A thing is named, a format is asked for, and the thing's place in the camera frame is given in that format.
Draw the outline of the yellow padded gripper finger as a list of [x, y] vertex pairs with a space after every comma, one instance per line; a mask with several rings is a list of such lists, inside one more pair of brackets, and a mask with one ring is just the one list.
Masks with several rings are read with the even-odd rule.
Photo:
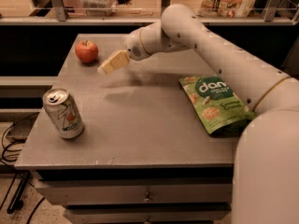
[[130, 56], [126, 50], [118, 50], [112, 53], [106, 60], [101, 62], [97, 68], [100, 75], [109, 74], [119, 68], [126, 66], [130, 62]]

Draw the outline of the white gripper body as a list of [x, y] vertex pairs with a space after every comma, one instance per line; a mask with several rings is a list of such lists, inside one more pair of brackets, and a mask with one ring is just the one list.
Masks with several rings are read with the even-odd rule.
[[135, 61], [141, 61], [150, 56], [142, 44], [141, 32], [141, 28], [136, 29], [130, 34], [126, 35], [123, 39], [123, 44], [126, 47], [127, 53], [129, 54], [130, 58]]

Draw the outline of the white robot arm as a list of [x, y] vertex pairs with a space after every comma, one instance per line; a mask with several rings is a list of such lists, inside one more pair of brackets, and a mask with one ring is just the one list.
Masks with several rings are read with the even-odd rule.
[[98, 70], [110, 73], [131, 60], [187, 48], [222, 77], [257, 115], [236, 147], [232, 224], [298, 224], [299, 81], [212, 33], [180, 4], [131, 32], [125, 46]]

